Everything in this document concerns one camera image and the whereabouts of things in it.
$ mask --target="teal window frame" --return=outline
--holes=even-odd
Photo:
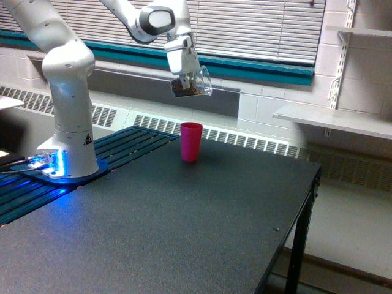
[[[38,50],[38,47],[22,32],[0,30],[0,43],[5,46]],[[85,44],[96,57],[162,66],[168,69],[166,52],[163,50],[88,40]],[[314,76],[313,66],[294,66],[210,55],[200,55],[199,59],[201,64],[208,67],[211,75],[228,78],[310,86]]]

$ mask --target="white shelf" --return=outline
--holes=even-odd
[[[22,106],[24,103],[18,99],[9,98],[0,95],[0,110]]]
[[[290,104],[279,109],[273,117],[392,140],[392,121],[378,116],[306,104]]]
[[[345,28],[343,26],[326,26],[326,30],[343,32],[347,34],[362,35],[362,36],[392,37],[392,31],[381,31],[379,29],[360,29],[360,28]]]

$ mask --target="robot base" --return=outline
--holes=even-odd
[[[99,167],[98,171],[90,176],[84,176],[82,178],[52,179],[49,178],[48,176],[43,175],[39,171],[27,171],[27,172],[22,172],[21,174],[36,179],[38,181],[45,182],[47,184],[53,184],[56,186],[83,186],[87,183],[94,181],[97,178],[100,178],[101,176],[106,175],[109,172],[108,164],[106,162],[104,162],[101,159],[97,159],[97,163]],[[21,164],[21,165],[16,165],[11,169],[13,171],[18,171],[18,170],[25,170],[27,168],[29,168],[28,165]]]

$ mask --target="pink cup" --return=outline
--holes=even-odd
[[[196,122],[181,124],[181,157],[183,161],[195,162],[202,140],[203,125]]]

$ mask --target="window blind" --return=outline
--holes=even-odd
[[[129,0],[142,8],[153,0]],[[188,0],[196,49],[201,54],[314,64],[326,0]],[[51,0],[85,40],[162,48],[132,40],[99,0]],[[0,0],[0,29],[20,31]]]

